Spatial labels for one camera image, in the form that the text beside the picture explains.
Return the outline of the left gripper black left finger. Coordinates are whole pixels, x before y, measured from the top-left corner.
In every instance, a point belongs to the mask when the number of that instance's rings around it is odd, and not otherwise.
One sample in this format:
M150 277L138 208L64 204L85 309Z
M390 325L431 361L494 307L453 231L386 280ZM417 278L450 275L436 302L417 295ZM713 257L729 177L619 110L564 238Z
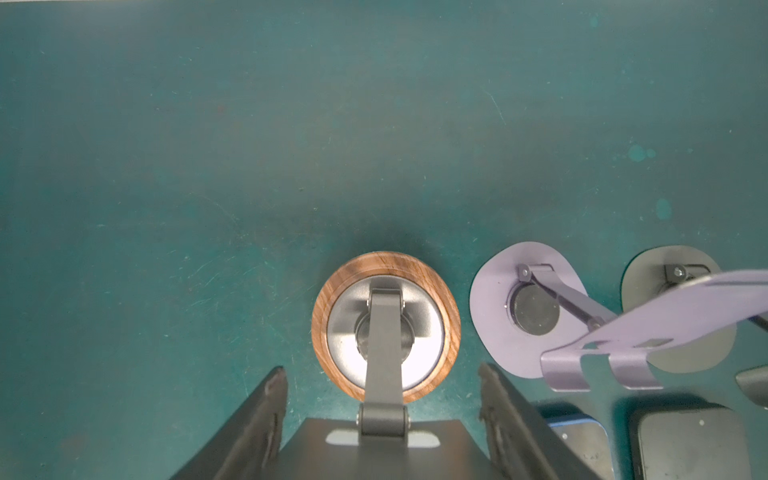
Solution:
M273 368L175 479L259 479L279 453L288 397L283 367Z

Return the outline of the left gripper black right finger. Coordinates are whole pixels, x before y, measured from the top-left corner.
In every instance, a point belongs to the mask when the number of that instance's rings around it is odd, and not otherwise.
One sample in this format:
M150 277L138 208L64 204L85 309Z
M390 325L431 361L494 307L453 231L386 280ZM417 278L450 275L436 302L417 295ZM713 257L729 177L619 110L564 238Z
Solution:
M498 366L483 363L479 417L492 465L507 479L595 479Z

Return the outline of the phone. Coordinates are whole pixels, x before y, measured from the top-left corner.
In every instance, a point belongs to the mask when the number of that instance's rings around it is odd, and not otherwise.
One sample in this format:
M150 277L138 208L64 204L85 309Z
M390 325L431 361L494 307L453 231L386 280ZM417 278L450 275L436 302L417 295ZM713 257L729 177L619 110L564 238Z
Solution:
M585 414L547 419L550 428L601 479L616 478L609 438L603 425Z
M636 479L751 479L746 430L719 405L641 410L630 420Z

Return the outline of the wooden round base phone stand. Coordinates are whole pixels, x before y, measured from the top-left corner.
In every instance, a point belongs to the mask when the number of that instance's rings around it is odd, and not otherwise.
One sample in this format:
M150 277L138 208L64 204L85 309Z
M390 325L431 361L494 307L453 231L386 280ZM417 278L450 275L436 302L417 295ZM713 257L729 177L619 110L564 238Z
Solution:
M359 401L357 418L307 419L265 478L498 477L461 422L408 412L447 377L461 340L454 297L428 265L389 251L345 263L316 299L311 337L323 371Z

